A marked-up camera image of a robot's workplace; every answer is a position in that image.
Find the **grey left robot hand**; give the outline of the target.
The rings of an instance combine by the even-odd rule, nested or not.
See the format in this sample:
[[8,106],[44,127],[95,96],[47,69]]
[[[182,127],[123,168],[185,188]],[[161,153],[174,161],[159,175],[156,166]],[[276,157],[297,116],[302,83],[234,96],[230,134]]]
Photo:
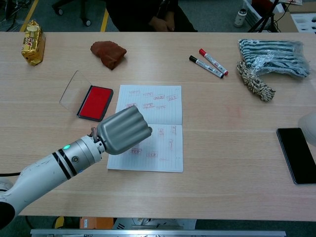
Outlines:
[[97,136],[105,146],[105,152],[119,155],[150,137],[149,127],[136,106],[126,108],[100,122]]

